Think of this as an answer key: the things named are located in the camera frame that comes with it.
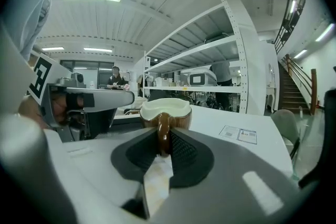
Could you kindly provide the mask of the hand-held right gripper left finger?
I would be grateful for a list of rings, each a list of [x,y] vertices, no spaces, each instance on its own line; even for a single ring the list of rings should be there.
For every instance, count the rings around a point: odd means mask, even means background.
[[[1,116],[6,192],[24,223],[145,223],[142,188],[123,179],[110,155],[120,143],[63,143],[31,119]]]

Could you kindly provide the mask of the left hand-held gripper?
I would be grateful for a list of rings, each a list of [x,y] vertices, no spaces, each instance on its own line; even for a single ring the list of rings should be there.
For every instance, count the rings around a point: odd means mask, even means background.
[[[46,124],[55,129],[63,142],[90,140],[106,134],[112,126],[116,109],[130,105],[131,91],[87,89],[83,76],[39,54],[33,68],[19,54],[8,31],[1,25],[1,116],[16,114],[20,99],[29,93],[37,103]],[[67,108],[67,123],[54,118],[53,93],[70,95],[73,104]]]

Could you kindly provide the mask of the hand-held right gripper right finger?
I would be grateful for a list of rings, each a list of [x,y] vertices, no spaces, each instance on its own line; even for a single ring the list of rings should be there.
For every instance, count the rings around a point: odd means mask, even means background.
[[[273,223],[298,188],[248,149],[205,134],[171,130],[173,177],[153,223]]]

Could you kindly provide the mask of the person's left hand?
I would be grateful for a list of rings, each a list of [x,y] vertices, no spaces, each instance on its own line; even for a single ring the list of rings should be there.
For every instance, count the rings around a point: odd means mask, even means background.
[[[65,93],[53,93],[51,96],[54,118],[60,125],[67,123],[67,102]]]

